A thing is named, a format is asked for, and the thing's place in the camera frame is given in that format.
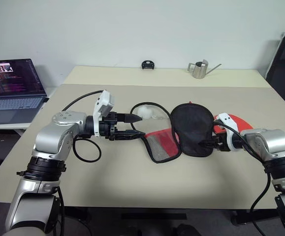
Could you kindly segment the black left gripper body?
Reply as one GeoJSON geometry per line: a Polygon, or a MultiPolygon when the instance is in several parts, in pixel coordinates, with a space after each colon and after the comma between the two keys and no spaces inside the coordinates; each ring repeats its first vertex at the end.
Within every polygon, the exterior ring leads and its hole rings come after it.
{"type": "Polygon", "coordinates": [[[117,123],[123,121],[123,115],[116,112],[110,112],[106,117],[99,121],[99,135],[114,141],[118,135],[117,123]]]}

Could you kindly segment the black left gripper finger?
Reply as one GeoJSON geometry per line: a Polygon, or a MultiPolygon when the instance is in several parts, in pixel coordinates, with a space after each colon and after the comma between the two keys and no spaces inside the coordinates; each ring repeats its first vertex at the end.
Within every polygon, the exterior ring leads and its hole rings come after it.
{"type": "Polygon", "coordinates": [[[140,139],[144,136],[145,133],[138,130],[117,131],[115,134],[115,140],[134,140],[140,139]]]}
{"type": "Polygon", "coordinates": [[[142,117],[135,114],[122,114],[117,113],[117,121],[123,123],[135,123],[141,121],[142,117]]]}

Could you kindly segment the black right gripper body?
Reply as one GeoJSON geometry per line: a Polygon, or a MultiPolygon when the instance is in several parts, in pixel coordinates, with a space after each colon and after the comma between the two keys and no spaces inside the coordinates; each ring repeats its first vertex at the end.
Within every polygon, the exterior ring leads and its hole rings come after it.
{"type": "Polygon", "coordinates": [[[213,146],[215,149],[219,151],[229,151],[226,134],[216,134],[212,136],[212,138],[214,143],[213,146]]]}

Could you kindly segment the black and red paddle case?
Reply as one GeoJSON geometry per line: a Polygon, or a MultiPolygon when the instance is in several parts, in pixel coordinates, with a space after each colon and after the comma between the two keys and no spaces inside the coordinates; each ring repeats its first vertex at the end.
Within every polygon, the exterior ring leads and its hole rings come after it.
{"type": "Polygon", "coordinates": [[[201,147],[199,142],[212,140],[213,115],[202,105],[184,103],[176,106],[171,112],[154,102],[142,102],[134,105],[130,111],[137,115],[142,105],[157,107],[165,119],[142,120],[133,129],[144,131],[142,142],[150,159],[159,164],[172,161],[181,154],[191,157],[207,157],[213,147],[201,147]]]}

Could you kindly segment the small black clamp holder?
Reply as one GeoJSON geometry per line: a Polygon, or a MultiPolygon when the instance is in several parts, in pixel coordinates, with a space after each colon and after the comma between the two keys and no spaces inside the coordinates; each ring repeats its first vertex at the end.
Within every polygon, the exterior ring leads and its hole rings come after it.
{"type": "Polygon", "coordinates": [[[144,70],[144,69],[151,69],[151,70],[154,70],[155,68],[155,64],[153,61],[151,60],[145,60],[141,63],[141,68],[144,70]]]}

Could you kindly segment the silver metal watering can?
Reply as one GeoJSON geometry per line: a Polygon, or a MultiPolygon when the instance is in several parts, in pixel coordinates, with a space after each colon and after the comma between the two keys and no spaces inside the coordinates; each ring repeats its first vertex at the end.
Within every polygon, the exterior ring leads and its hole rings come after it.
{"type": "Polygon", "coordinates": [[[189,63],[187,71],[192,73],[192,76],[196,79],[203,79],[207,74],[211,73],[222,64],[218,64],[215,67],[208,70],[208,61],[203,59],[202,61],[197,61],[196,63],[189,63]]]}

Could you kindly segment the black table foot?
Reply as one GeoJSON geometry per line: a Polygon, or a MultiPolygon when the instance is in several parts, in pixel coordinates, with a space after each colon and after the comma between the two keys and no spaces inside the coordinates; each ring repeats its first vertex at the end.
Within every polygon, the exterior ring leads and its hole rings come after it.
{"type": "Polygon", "coordinates": [[[260,222],[279,218],[276,209],[257,209],[250,212],[247,209],[237,209],[231,213],[230,221],[234,226],[246,225],[252,221],[260,222]]]}

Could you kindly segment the dark rounded shape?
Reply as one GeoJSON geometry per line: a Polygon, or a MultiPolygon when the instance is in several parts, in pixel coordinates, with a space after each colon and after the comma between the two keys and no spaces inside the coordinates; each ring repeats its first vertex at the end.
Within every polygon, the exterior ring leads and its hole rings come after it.
{"type": "Polygon", "coordinates": [[[201,236],[201,234],[192,225],[180,224],[176,228],[176,236],[201,236]]]}

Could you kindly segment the open grey laptop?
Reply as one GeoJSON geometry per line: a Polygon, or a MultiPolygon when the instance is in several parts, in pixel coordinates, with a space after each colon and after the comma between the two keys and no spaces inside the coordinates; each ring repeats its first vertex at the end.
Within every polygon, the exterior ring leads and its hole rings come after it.
{"type": "Polygon", "coordinates": [[[31,59],[0,60],[0,124],[32,122],[46,98],[31,59]]]}

